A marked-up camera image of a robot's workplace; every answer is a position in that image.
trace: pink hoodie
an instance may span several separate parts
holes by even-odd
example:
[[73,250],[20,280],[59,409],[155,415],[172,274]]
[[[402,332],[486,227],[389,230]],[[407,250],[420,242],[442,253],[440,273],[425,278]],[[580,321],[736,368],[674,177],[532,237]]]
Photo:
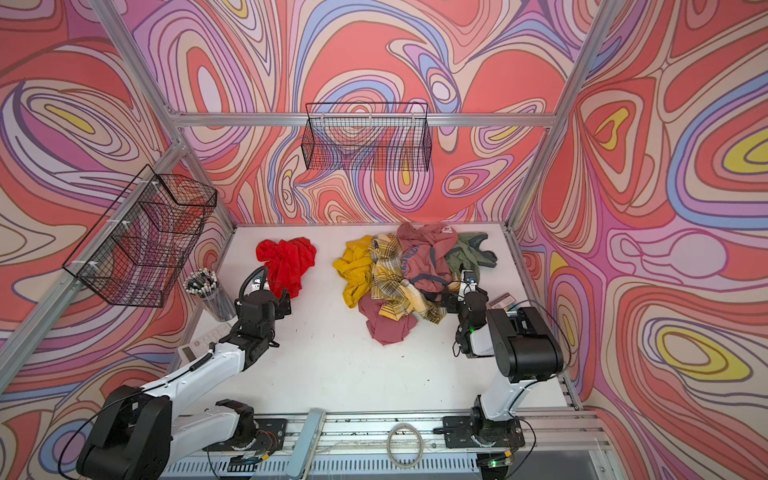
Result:
[[410,223],[397,229],[402,247],[402,275],[419,290],[442,292],[451,283],[444,256],[456,245],[458,234],[444,223],[429,223],[418,230]]

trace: swirly pattern wall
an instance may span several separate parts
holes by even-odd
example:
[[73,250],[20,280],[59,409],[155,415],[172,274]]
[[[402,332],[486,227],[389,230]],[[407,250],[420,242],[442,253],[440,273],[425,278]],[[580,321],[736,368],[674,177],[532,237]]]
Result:
[[768,477],[766,65],[765,2],[627,2],[515,225],[631,478]]
[[[129,4],[123,18],[172,108],[301,112],[311,101],[552,112],[592,2]],[[305,172],[301,130],[187,137],[238,223],[506,220],[542,129],[433,130],[428,174]]]
[[[296,112],[308,101],[362,97],[418,98],[433,111],[487,113],[523,101],[537,101],[537,111],[554,111],[596,3],[122,5],[149,68],[178,111]],[[450,141],[452,129],[441,135]]]
[[235,223],[504,221],[541,127],[461,127],[429,172],[307,171],[298,127],[189,127]]
[[[85,0],[0,3],[0,45],[5,341],[168,139]],[[223,235],[212,217],[191,263],[211,266]],[[111,390],[164,374],[190,312],[179,286],[161,310],[109,306],[81,292],[0,396],[0,478],[59,478],[64,444]],[[67,450],[66,472],[83,441]]]

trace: clothing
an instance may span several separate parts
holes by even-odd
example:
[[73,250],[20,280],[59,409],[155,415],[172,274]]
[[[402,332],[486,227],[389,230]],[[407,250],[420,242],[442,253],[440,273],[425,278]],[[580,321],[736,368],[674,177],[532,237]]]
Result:
[[395,321],[379,314],[386,300],[374,300],[366,293],[359,301],[357,309],[368,317],[366,326],[371,337],[382,345],[402,342],[416,325],[413,315],[406,315]]
[[488,238],[485,232],[460,233],[456,245],[445,255],[445,261],[454,278],[460,278],[462,270],[474,270],[480,280],[480,266],[496,267],[496,254],[480,250],[480,243]]
[[256,259],[269,270],[266,275],[272,293],[280,298],[283,287],[291,298],[299,296],[301,276],[315,265],[317,249],[304,237],[293,240],[263,240],[256,247]]
[[413,311],[411,303],[400,291],[402,251],[397,237],[380,233],[371,239],[371,298],[386,300],[380,313],[387,318],[399,320]]
[[359,240],[346,243],[346,250],[338,260],[333,262],[333,268],[339,271],[339,276],[347,281],[342,296],[349,308],[354,308],[360,298],[371,289],[371,253],[368,247],[373,237],[365,235]]
[[402,246],[402,275],[422,292],[442,292],[451,283],[451,270],[443,257],[456,245],[456,230],[444,223],[419,229],[404,223],[397,237]]
[[400,282],[400,291],[411,303],[413,308],[413,314],[418,315],[423,320],[428,320],[432,323],[440,323],[442,317],[448,312],[441,306],[437,306],[432,302],[428,302],[424,298],[424,294],[416,289],[408,280],[402,279]]

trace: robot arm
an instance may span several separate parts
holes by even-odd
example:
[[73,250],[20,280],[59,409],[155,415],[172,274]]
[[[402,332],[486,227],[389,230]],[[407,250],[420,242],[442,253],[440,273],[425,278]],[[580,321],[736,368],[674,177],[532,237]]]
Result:
[[487,446],[519,426],[515,412],[530,387],[562,372],[563,353],[535,308],[487,310],[488,296],[478,288],[474,273],[465,271],[462,277],[456,342],[468,358],[494,356],[498,367],[491,385],[475,400],[468,422],[473,440]]
[[487,319],[470,343],[492,346],[498,372],[480,395],[480,405],[487,420],[498,422],[514,417],[530,386],[562,372],[563,352],[535,308],[488,310]]
[[[223,400],[201,414],[180,414],[251,367],[270,346],[279,346],[275,320],[290,314],[290,298],[285,292],[278,302],[262,290],[266,273],[261,267],[246,279],[235,302],[237,322],[205,356],[142,387],[120,386],[107,397],[78,457],[78,473],[94,480],[159,478],[169,462],[205,446],[229,440],[244,447],[253,441],[253,409],[242,403]],[[246,296],[251,281],[257,290]]]

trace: black wire basket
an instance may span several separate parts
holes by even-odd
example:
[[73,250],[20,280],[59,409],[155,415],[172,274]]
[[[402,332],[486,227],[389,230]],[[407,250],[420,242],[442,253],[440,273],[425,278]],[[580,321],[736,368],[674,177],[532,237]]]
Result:
[[306,169],[428,171],[428,111],[422,102],[306,104]]
[[216,202],[213,187],[183,175],[155,174],[79,270],[72,271],[68,258],[64,269],[111,305],[160,308]]

